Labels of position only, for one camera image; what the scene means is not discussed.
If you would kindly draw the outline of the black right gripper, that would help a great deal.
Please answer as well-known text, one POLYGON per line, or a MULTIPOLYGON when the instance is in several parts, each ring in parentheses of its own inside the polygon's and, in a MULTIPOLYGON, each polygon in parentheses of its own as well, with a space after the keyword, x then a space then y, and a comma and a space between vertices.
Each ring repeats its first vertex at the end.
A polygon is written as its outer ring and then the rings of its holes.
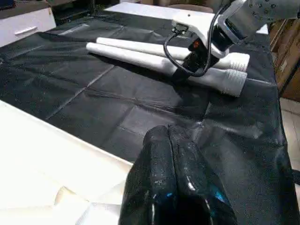
MULTIPOLYGON (((208 49, 200 39, 196 39, 189 47, 190 53, 184 59, 184 68, 193 72, 192 76, 202 76, 206 71, 219 62, 219 58, 208 55, 208 49)), ((190 74, 184 70, 177 68, 171 76, 173 84, 185 82, 190 74)))

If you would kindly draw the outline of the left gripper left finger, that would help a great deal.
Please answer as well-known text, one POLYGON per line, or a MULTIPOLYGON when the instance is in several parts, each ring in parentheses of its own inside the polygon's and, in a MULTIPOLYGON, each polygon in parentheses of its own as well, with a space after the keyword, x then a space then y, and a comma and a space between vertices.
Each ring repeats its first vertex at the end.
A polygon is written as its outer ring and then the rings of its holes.
POLYGON ((120 210, 120 225, 172 225, 176 219, 177 184, 168 130, 149 130, 130 169, 120 210))

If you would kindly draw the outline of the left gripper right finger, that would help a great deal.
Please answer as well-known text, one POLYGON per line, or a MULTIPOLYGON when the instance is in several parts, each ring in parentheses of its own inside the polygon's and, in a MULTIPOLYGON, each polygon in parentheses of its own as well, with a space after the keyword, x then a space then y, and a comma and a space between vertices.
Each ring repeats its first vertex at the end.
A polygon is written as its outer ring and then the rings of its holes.
POLYGON ((186 130, 168 126, 182 225, 235 225, 236 215, 220 178, 186 130))

